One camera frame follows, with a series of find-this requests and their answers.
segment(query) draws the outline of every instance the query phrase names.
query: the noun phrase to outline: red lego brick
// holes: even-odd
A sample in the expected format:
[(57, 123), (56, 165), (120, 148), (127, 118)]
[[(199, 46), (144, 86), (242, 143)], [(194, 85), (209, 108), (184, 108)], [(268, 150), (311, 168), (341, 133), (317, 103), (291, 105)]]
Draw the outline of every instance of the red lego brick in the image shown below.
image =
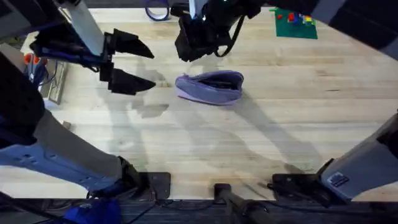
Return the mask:
[(293, 22), (294, 21), (294, 13), (293, 12), (289, 13), (288, 21), (289, 22)]

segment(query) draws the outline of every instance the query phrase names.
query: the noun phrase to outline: lavender fabric bag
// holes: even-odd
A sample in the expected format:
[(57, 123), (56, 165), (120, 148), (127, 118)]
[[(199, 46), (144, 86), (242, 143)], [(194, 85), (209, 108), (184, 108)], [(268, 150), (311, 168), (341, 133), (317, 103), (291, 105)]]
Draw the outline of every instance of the lavender fabric bag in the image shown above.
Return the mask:
[(183, 74), (175, 81), (181, 98), (212, 105), (232, 105), (242, 97), (243, 75), (231, 70)]

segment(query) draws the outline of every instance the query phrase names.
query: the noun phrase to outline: wooden table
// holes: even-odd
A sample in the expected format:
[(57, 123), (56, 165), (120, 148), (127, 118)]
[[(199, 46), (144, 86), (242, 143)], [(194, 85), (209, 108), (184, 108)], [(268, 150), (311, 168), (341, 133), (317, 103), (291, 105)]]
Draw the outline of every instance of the wooden table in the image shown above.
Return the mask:
[[(272, 198), (262, 187), (272, 174), (316, 172), (398, 108), (398, 63), (320, 22), (318, 40), (280, 38), (273, 13), (263, 9), (244, 23), (227, 57), (185, 63), (174, 46), (176, 18), (151, 22), (143, 9), (91, 11), (104, 31), (137, 34), (150, 47), (153, 60), (116, 54), (114, 62), (157, 86), (137, 96), (111, 94), (97, 73), (71, 65), (60, 108), (52, 112), (136, 169), (170, 172), (170, 198), (212, 198), (218, 182), (230, 183), (244, 198)], [(223, 69), (245, 77), (238, 104), (208, 106), (176, 97), (181, 73)], [(0, 190), (31, 198), (86, 194), (78, 185), (13, 167), (0, 169)], [(398, 201), (397, 193), (392, 184), (356, 200)]]

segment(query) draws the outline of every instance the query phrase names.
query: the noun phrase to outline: black cable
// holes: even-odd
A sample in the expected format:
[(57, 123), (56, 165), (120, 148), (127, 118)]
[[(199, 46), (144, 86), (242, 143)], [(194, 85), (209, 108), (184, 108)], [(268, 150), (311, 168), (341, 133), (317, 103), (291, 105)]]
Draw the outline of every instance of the black cable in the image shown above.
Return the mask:
[(42, 221), (38, 221), (38, 222), (35, 222), (35, 223), (30, 223), (30, 224), (40, 224), (40, 223), (49, 222), (49, 221), (51, 221), (51, 220), (52, 220), (51, 218), (48, 218), (48, 219), (46, 219), (46, 220), (42, 220)]
[(136, 218), (133, 218), (131, 221), (127, 222), (126, 224), (132, 224), (138, 219), (140, 219), (143, 215), (145, 215), (147, 212), (151, 211), (154, 207), (156, 206), (156, 203), (145, 209), (143, 212), (141, 212)]
[(306, 213), (324, 213), (324, 214), (332, 214), (332, 215), (347, 215), (347, 216), (360, 216), (360, 217), (391, 217), (391, 216), (396, 216), (398, 213), (396, 212), (385, 212), (382, 214), (376, 214), (376, 213), (370, 213), (370, 212), (347, 212), (347, 211), (341, 211), (341, 210), (325, 210), (325, 209), (312, 209), (312, 208), (296, 208), (296, 207), (290, 207), (286, 205), (279, 205), (278, 203), (271, 202), (268, 200), (265, 201), (260, 201), (260, 203), (264, 206), (264, 208), (267, 208), (264, 203), (283, 208), (286, 210), (291, 210), (295, 212), (306, 212)]
[(48, 83), (52, 82), (52, 80), (57, 75), (57, 70), (58, 70), (58, 61), (55, 61), (55, 70), (54, 70), (54, 73), (53, 73), (52, 77), (50, 79), (48, 79), (46, 82), (42, 82), (41, 84), (39, 84), (39, 86), (42, 86), (42, 85), (45, 85), (45, 84), (48, 84)]
[(166, 208), (166, 209), (170, 209), (170, 210), (175, 210), (175, 211), (185, 211), (185, 212), (197, 212), (197, 211), (202, 211), (202, 210), (206, 210), (208, 208), (211, 208), (214, 205), (214, 201), (211, 201), (211, 203), (209, 203), (208, 205), (205, 205), (204, 207), (200, 207), (200, 208), (180, 208), (180, 207), (170, 207), (169, 205), (171, 205), (174, 201), (172, 201), (171, 203), (167, 204), (167, 205), (162, 205), (157, 203), (158, 206), (160, 206), (161, 208)]
[(215, 54), (217, 57), (224, 57), (225, 55), (228, 55), (228, 53), (232, 50), (232, 48), (234, 47), (234, 44), (235, 44), (236, 40), (238, 39), (239, 32), (241, 31), (241, 28), (242, 28), (242, 25), (243, 25), (243, 21), (244, 21), (244, 17), (245, 17), (245, 16), (241, 16), (241, 18), (239, 19), (239, 22), (238, 22), (238, 24), (236, 25), (236, 29), (235, 29), (234, 35), (232, 36), (232, 43), (229, 44), (229, 45), (227, 46), (227, 48), (226, 48), (226, 50), (224, 51), (224, 53), (220, 55), (220, 53), (218, 53), (217, 50), (214, 52), (214, 54)]
[(3, 192), (0, 192), (0, 200), (8, 203), (9, 205), (12, 205), (13, 207), (20, 208), (22, 210), (25, 210), (27, 212), (33, 213), (33, 214), (41, 216), (41, 217), (49, 218), (49, 219), (52, 219), (52, 220), (57, 220), (57, 221), (60, 221), (60, 222), (63, 222), (63, 223), (68, 223), (68, 224), (78, 224), (77, 222), (68, 220), (68, 219), (63, 218), (63, 217), (59, 217), (59, 216), (53, 215), (53, 214), (48, 213), (48, 212), (41, 211), (41, 210), (39, 210), (37, 208), (31, 207), (30, 205), (26, 205), (26, 204), (14, 199), (14, 198), (8, 196), (8, 195), (6, 195)]

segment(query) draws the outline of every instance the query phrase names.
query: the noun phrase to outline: green lego baseplate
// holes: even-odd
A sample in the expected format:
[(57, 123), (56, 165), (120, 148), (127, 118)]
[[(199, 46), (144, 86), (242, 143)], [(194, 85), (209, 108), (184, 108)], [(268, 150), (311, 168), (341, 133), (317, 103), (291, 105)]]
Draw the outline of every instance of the green lego baseplate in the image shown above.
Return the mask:
[(318, 39), (315, 20), (312, 19), (312, 22), (303, 24), (303, 17), (299, 17), (298, 14), (295, 13), (295, 16), (298, 17), (298, 22), (293, 23), (288, 22), (288, 16), (289, 13), (294, 12), (279, 8), (271, 9), (270, 11), (275, 12), (276, 36)]

